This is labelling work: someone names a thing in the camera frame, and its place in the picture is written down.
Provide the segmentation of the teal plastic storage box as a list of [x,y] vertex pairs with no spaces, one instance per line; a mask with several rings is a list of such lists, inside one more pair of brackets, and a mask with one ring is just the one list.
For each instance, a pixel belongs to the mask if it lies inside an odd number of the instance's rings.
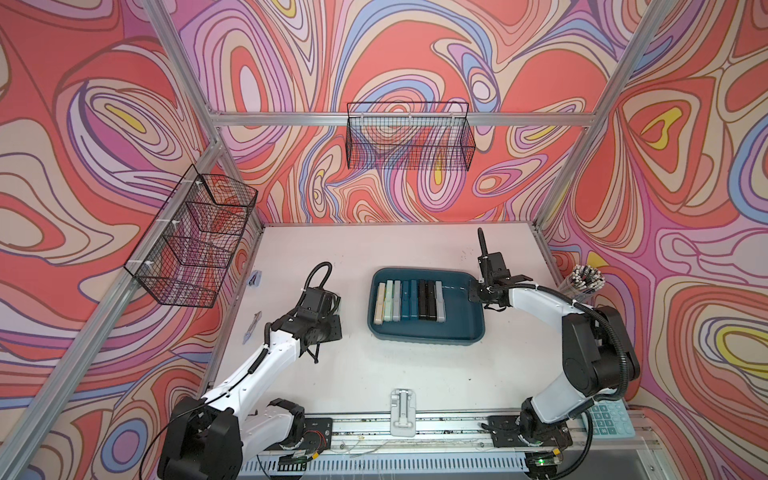
[[[388,280],[431,280],[443,283],[446,321],[407,320],[373,324],[375,300],[379,283]],[[471,345],[485,333],[484,314],[481,304],[468,299],[470,282],[468,273],[452,270],[418,268],[382,268],[372,277],[367,324],[379,339],[411,343]]]

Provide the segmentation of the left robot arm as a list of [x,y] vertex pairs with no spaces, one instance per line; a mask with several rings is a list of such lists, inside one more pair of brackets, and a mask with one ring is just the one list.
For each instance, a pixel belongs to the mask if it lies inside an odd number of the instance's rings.
[[265,325],[264,343],[202,398],[174,407],[157,465],[161,479],[235,479],[243,463],[279,445],[304,442],[305,409],[283,398],[257,409],[269,387],[302,355],[318,360],[322,343],[342,338],[340,297],[306,287],[297,303]]

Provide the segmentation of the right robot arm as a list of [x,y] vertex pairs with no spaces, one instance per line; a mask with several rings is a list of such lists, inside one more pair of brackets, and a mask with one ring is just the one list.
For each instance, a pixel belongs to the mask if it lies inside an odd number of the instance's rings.
[[621,314],[592,307],[512,275],[499,252],[478,257],[482,279],[474,280],[469,300],[484,308],[527,312],[560,334],[561,373],[544,390],[527,398],[517,431],[529,442],[588,411],[600,401],[621,400],[641,373]]

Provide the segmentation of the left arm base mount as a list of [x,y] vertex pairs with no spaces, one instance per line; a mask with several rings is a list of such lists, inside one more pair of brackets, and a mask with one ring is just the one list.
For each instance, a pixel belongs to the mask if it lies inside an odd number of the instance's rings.
[[267,448],[267,452],[304,451],[314,454],[322,453],[331,447],[333,434],[333,419],[331,417],[310,417],[304,421],[300,434],[290,437],[281,443],[275,443]]

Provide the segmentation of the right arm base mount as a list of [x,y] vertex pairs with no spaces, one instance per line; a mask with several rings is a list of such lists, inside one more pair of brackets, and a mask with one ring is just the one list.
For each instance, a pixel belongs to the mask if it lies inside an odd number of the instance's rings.
[[496,448],[565,449],[573,444],[565,421],[541,423],[532,414],[489,416],[480,428]]

